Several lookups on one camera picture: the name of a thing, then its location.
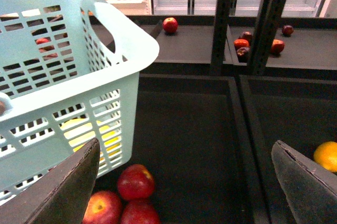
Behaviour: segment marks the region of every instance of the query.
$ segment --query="metal post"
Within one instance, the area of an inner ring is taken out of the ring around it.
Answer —
[[[247,63],[249,74],[263,75],[286,0],[261,0]]]
[[[231,0],[217,0],[210,75],[221,75]]]

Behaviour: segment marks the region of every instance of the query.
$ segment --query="shopping basket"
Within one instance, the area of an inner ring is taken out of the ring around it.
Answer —
[[[101,145],[98,177],[126,163],[139,71],[158,56],[156,40],[104,0],[0,6],[0,201],[93,137]],[[115,51],[97,37],[90,15],[112,34]]]

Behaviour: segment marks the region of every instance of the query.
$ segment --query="yellow fruit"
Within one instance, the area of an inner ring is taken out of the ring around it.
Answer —
[[[83,121],[83,120],[84,119],[69,120],[61,126],[61,129],[65,131],[72,126],[76,126],[77,124],[80,124],[81,121]],[[104,126],[100,127],[100,133],[102,134],[104,131],[106,131],[109,128],[110,127],[108,125],[104,125]],[[82,143],[85,143],[88,140],[91,140],[92,138],[95,137],[95,132],[93,130],[90,131],[91,129],[93,129],[93,126],[92,126],[91,122],[88,122],[86,124],[77,126],[77,127],[73,128],[69,131],[64,132],[64,137],[66,137],[68,140],[71,139],[69,141],[70,146],[72,146],[72,147],[76,146],[74,148],[74,152],[79,150],[84,145]],[[82,136],[76,137],[77,135],[80,135],[83,131],[88,131],[88,132],[86,134],[82,135]],[[114,131],[108,132],[108,133],[102,135],[102,139],[106,140],[107,138],[111,137],[114,134],[115,134]],[[112,138],[112,139],[108,140],[107,143],[111,143],[111,142],[116,141],[116,140],[117,140],[117,138]]]
[[[337,142],[319,145],[314,152],[314,161],[331,172],[337,172]]]

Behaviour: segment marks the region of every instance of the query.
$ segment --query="basket handle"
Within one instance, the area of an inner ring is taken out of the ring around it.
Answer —
[[[0,116],[3,115],[6,110],[12,108],[13,106],[9,96],[3,92],[0,92]]]

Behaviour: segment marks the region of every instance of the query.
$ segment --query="black bin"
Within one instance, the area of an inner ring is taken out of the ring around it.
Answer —
[[[135,163],[155,178],[162,223],[269,223],[231,77],[141,74],[132,157],[94,192]]]
[[[337,82],[240,76],[249,134],[272,223],[296,224],[278,183],[271,150],[281,140],[308,158],[337,139]]]

